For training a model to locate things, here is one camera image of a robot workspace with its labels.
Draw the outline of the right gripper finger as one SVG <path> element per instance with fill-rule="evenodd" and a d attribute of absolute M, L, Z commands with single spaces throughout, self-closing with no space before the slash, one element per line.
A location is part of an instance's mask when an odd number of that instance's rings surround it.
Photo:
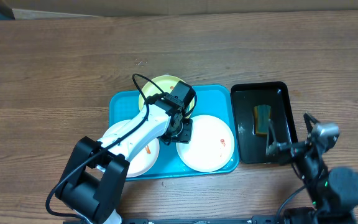
<path fill-rule="evenodd" d="M 266 156 L 274 156 L 278 150 L 279 150 L 279 143 L 277 142 L 277 138 L 275 136 L 273 122 L 270 119 L 268 121 L 268 134 L 267 134 L 265 155 Z"/>
<path fill-rule="evenodd" d="M 308 134 L 311 134 L 312 129 L 313 129 L 313 125 L 315 125 L 319 121 L 314 116 L 309 114 L 308 112 L 306 112 L 303 115 L 303 118 L 304 118 L 304 121 L 305 121 L 306 130 L 307 130 Z"/>

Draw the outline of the green yellow sponge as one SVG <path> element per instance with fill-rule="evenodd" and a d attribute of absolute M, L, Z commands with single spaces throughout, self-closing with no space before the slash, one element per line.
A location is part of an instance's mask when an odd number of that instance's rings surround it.
<path fill-rule="evenodd" d="M 270 105 L 257 105 L 253 109 L 254 133 L 258 136 L 266 136 L 269 133 L 271 119 Z"/>

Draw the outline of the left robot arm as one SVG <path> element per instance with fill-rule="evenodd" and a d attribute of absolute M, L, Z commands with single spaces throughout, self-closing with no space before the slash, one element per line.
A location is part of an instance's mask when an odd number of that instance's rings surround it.
<path fill-rule="evenodd" d="M 186 109 L 195 96 L 193 90 L 155 94 L 121 129 L 97 141 L 80 139 L 50 195 L 74 210 L 81 223 L 122 223 L 116 209 L 131 160 L 154 139 L 188 143 L 192 122 Z"/>

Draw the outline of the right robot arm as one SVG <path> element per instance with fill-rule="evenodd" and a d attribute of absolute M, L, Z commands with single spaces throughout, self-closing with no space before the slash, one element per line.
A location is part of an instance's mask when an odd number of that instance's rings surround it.
<path fill-rule="evenodd" d="M 277 141 L 273 121 L 269 121 L 265 154 L 276 156 L 281 166 L 290 164 L 303 186 L 293 192 L 279 207 L 275 223 L 356 223 L 358 206 L 358 172 L 350 167 L 328 169 L 323 154 L 332 149 L 340 135 L 336 123 L 322 123 L 304 114 L 308 132 L 302 142 Z M 307 190 L 312 207 L 284 209 L 302 190 Z"/>

